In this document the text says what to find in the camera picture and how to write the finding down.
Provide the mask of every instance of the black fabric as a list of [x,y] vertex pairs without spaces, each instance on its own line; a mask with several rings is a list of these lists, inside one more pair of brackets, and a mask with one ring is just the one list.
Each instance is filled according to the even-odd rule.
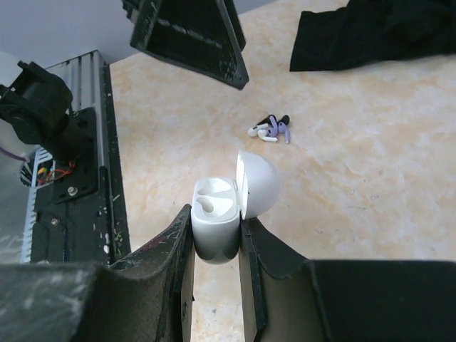
[[456,0],[350,0],[336,11],[302,12],[290,71],[450,53],[456,53]]

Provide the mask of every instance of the black mounting plate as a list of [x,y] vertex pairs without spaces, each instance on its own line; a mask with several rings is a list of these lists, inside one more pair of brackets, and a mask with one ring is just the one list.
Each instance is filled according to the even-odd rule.
[[[98,188],[98,154],[97,154],[97,126],[96,114],[93,108],[86,108],[74,112],[71,120],[75,120],[78,126],[93,142],[90,150],[76,161],[76,166],[68,176],[56,180],[52,184],[52,202],[59,204],[69,200],[75,200],[95,192]],[[68,164],[57,162],[56,169],[67,170]],[[68,193],[68,189],[75,189],[74,195]]]

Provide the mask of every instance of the cable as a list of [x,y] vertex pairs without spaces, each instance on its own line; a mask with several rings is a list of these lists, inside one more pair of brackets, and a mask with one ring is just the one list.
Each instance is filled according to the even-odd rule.
[[18,160],[19,162],[26,162],[26,158],[23,158],[23,157],[20,157],[18,155],[15,155],[11,152],[8,152],[7,150],[5,150],[3,147],[0,146],[0,153],[7,156],[7,157],[10,157],[12,159],[15,159],[15,160]]

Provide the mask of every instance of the purple cable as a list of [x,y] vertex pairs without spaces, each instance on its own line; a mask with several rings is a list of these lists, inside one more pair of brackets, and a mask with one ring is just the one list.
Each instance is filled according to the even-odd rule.
[[11,152],[8,152],[5,150],[3,147],[0,146],[0,153],[4,154],[7,157],[13,158],[15,160],[18,160],[20,162],[26,162],[26,158],[19,157],[18,155],[15,155]]

